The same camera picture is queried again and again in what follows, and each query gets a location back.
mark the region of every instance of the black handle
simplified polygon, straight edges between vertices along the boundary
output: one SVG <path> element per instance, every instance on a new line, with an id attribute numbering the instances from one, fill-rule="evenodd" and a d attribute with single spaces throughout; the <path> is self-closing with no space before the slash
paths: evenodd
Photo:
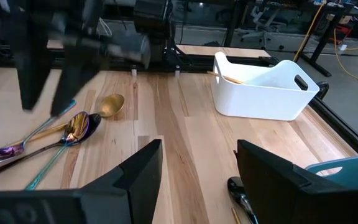
<path id="1" fill-rule="evenodd" d="M 31 152 L 30 154 L 28 154 L 28 155 L 26 155 L 24 157 L 21 157 L 20 159 L 16 159 L 15 161 L 12 161 L 12 162 L 10 162 L 8 164 L 5 164 L 5 165 L 0 167 L 0 173 L 4 172 L 5 170 L 11 168 L 12 166 L 14 166 L 14 165 L 16 165 L 16 164 L 18 164 L 18 163 L 20 163 L 22 161 L 25 161 L 25 160 L 33 157 L 33 156 L 36 156 L 36 155 L 40 154 L 41 152 L 44 152 L 44 151 L 46 151 L 46 150 L 48 150 L 50 148 L 53 148 L 53 147 L 56 147 L 56 146 L 59 146 L 59 145 L 62 145 L 62 143 L 61 142 L 53 143 L 53 144 L 51 144 L 49 146 L 45 146 L 45 147 L 35 151 L 35 152 Z"/>

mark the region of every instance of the desk leg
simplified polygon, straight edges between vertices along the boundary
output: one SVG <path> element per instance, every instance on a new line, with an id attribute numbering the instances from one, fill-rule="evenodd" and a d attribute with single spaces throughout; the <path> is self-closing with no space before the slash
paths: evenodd
<path id="1" fill-rule="evenodd" d="M 314 50 L 313 55 L 311 58 L 306 56 L 304 53 L 301 53 L 300 56 L 303 60 L 308 62 L 313 68 L 315 68 L 317 71 L 319 71 L 321 74 L 323 74 L 325 77 L 330 77 L 331 74 L 329 71 L 327 71 L 325 68 L 317 64 L 317 58 L 320 56 L 321 52 L 323 51 L 324 47 L 326 46 L 331 34 L 333 33 L 333 30 L 338 25 L 339 21 L 342 18 L 342 14 L 338 14 L 334 16 L 334 19 L 329 23 L 328 28 L 324 32 L 323 36 L 321 37 L 316 50 Z"/>
<path id="2" fill-rule="evenodd" d="M 243 11 L 243 3 L 242 2 L 243 1 L 241 1 L 241 0 L 234 1 L 230 24 L 226 31 L 227 32 L 226 38 L 224 39 L 223 46 L 225 46 L 225 47 L 230 47 L 230 45 L 231 45 L 231 40 L 233 39 L 234 30 L 236 29 L 236 26 L 239 23 L 241 12 Z"/>

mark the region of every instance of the iridescent spoon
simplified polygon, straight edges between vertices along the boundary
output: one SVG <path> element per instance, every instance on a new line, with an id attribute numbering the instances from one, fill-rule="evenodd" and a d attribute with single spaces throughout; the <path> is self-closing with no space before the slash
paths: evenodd
<path id="1" fill-rule="evenodd" d="M 90 123 L 89 120 L 88 114 L 83 111 L 79 112 L 68 122 L 65 133 L 62 137 L 65 139 L 65 144 L 55 153 L 55 155 L 48 161 L 48 163 L 41 169 L 34 179 L 31 180 L 24 190 L 34 190 L 62 152 L 65 151 L 66 147 L 84 137 L 86 130 L 88 130 Z"/>
<path id="2" fill-rule="evenodd" d="M 69 146 L 75 146 L 78 144 L 83 143 L 85 140 L 87 140 L 98 128 L 100 121 L 101 121 L 101 117 L 99 114 L 91 114 L 89 116 L 89 126 L 88 126 L 88 130 L 86 130 L 85 135 L 78 141 L 75 141 L 73 143 L 71 143 Z M 20 159 L 16 159 L 15 161 L 12 161 L 8 164 L 5 164 L 3 166 L 0 167 L 0 173 L 4 172 L 5 170 L 23 162 L 26 161 L 27 159 L 30 159 L 33 156 L 36 156 L 38 154 L 40 154 L 41 152 L 45 152 L 48 149 L 51 149 L 53 147 L 57 147 L 57 146 L 64 146 L 65 145 L 65 137 L 61 138 L 61 140 L 59 140 L 56 143 L 50 144 L 49 146 L 45 146 L 37 151 L 31 152 L 28 155 L 25 155 L 24 157 L 21 157 Z"/>
<path id="3" fill-rule="evenodd" d="M 35 134 L 37 134 L 39 131 L 41 131 L 44 127 L 48 126 L 52 121 L 55 121 L 57 118 L 59 118 L 61 115 L 65 114 L 67 111 L 72 109 L 72 107 L 75 105 L 75 100 L 71 100 L 68 108 L 66 108 L 62 113 L 60 113 L 57 117 L 50 117 L 46 122 L 41 124 L 37 129 L 35 129 L 33 132 L 31 132 L 22 143 L 15 145 L 15 146 L 8 146 L 8 147 L 2 147 L 0 148 L 0 162 L 6 161 L 8 159 L 12 159 L 24 152 L 24 146 L 26 142 Z"/>

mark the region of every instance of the gray floor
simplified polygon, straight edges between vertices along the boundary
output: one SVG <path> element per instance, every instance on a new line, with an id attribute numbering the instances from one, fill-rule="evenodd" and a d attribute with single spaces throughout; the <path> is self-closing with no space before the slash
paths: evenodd
<path id="1" fill-rule="evenodd" d="M 129 24 L 129 29 L 133 31 L 133 27 Z M 111 24 L 112 30 L 122 29 L 122 24 Z M 176 43 L 203 45 L 207 42 L 217 41 L 221 43 L 225 36 L 225 29 L 210 29 L 205 27 L 185 27 L 183 30 L 183 38 L 181 38 L 181 26 L 177 26 L 177 34 L 175 37 Z M 241 42 L 241 32 L 239 30 L 235 33 L 232 41 L 232 47 L 259 49 L 259 38 L 246 39 Z M 292 60 L 294 51 L 298 50 L 302 35 L 286 35 L 275 34 L 272 40 L 267 44 L 267 52 L 280 60 Z M 313 53 L 314 48 L 317 46 L 316 40 L 311 40 L 306 46 L 305 52 Z M 278 46 L 282 44 L 285 46 L 285 51 L 277 52 Z M 348 40 L 346 43 L 348 47 L 358 47 L 358 40 Z M 333 53 L 334 46 L 328 44 L 323 51 L 324 53 Z M 348 51 L 345 54 L 358 55 L 358 50 Z M 353 75 L 358 76 L 358 57 L 345 57 L 340 56 L 340 60 L 345 68 Z M 346 75 L 337 62 L 335 55 L 322 54 L 318 59 L 318 63 L 325 69 L 332 73 L 332 77 L 324 77 L 317 72 L 313 67 L 308 65 L 302 59 L 298 64 L 300 67 L 316 82 L 326 81 L 330 85 L 328 94 L 324 102 L 328 104 L 342 119 L 350 124 L 358 132 L 358 81 Z"/>

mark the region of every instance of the chopstick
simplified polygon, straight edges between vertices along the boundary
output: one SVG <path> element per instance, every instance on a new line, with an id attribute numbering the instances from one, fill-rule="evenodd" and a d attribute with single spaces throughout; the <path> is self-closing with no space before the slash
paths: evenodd
<path id="1" fill-rule="evenodd" d="M 207 71 L 206 73 L 208 74 L 211 74 L 211 75 L 214 75 L 214 76 L 219 76 L 217 73 L 214 73 L 214 72 L 211 72 L 211 71 Z M 245 82 L 242 82 L 240 80 L 236 80 L 235 78 L 231 78 L 231 77 L 228 77 L 228 76 L 223 76 L 223 78 L 229 80 L 230 82 L 233 82 L 233 83 L 236 83 L 236 84 L 246 84 Z"/>
<path id="2" fill-rule="evenodd" d="M 241 224 L 239 215 L 237 214 L 237 211 L 235 208 L 231 208 L 231 213 L 233 214 L 234 221 L 236 221 L 236 224 Z"/>
<path id="3" fill-rule="evenodd" d="M 40 139 L 40 138 L 42 138 L 42 137 L 44 137 L 44 136 L 47 136 L 47 135 L 49 135 L 49 134 L 51 134 L 51 133 L 54 133 L 54 132 L 56 132 L 56 131 L 60 131 L 60 130 L 62 130 L 63 128 L 65 128 L 66 125 L 67 125 L 67 123 L 66 123 L 66 124 L 58 125 L 58 126 L 56 126 L 56 127 L 50 128 L 50 129 L 45 130 L 45 131 L 42 131 L 42 132 L 36 134 L 35 136 L 33 136 L 32 138 L 30 138 L 29 141 L 34 141 L 34 140 Z M 20 141 L 16 141 L 16 142 L 14 142 L 14 143 L 10 143 L 10 144 L 8 144 L 8 145 L 5 146 L 5 147 L 15 146 L 15 145 L 20 144 L 21 142 L 23 142 L 23 140 L 24 140 L 24 139 L 22 139 L 22 140 L 20 140 Z"/>

